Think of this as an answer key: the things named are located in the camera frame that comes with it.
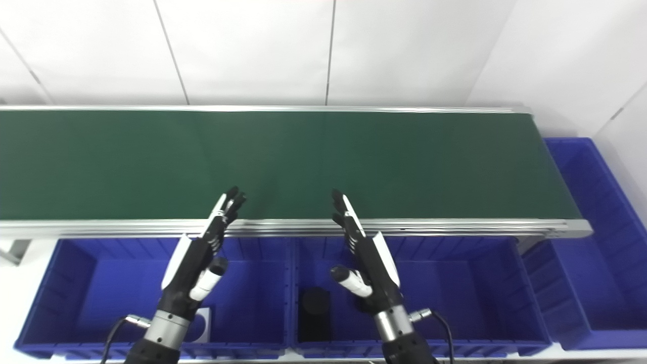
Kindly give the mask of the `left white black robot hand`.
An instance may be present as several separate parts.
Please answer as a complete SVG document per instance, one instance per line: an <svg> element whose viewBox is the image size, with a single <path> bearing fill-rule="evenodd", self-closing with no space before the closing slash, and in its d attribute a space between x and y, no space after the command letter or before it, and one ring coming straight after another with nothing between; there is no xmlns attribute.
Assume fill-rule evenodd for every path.
<svg viewBox="0 0 647 364"><path fill-rule="evenodd" d="M205 297L196 293L196 287L222 248L225 231L238 218L238 210L246 199L234 186L220 196L196 237L180 236L161 284L162 297L157 311L164 318L194 320Z"/></svg>

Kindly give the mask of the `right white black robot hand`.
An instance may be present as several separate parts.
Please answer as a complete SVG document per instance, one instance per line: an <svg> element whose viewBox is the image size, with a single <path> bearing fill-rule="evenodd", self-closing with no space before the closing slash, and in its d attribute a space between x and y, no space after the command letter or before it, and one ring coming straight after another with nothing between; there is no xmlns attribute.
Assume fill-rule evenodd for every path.
<svg viewBox="0 0 647 364"><path fill-rule="evenodd" d="M344 265L332 267L334 281L358 297L360 311L371 316L401 305L397 269L384 236L380 232L368 236L345 194L333 189L331 196L336 210L333 221L341 227L356 265L354 269Z"/></svg>

